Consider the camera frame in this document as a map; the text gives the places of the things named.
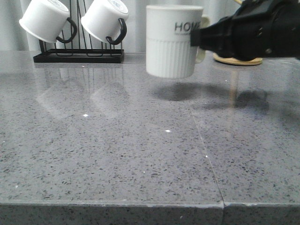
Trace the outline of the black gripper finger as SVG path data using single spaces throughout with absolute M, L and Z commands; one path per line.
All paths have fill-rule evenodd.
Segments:
M 233 17 L 224 17 L 206 28 L 191 31 L 190 44 L 203 50 L 212 51 L 223 58 L 233 58 L 235 56 L 233 27 Z

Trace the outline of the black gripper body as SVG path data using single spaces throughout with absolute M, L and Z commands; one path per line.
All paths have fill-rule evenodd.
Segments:
M 245 0 L 232 23 L 233 56 L 239 60 L 300 55 L 297 0 Z

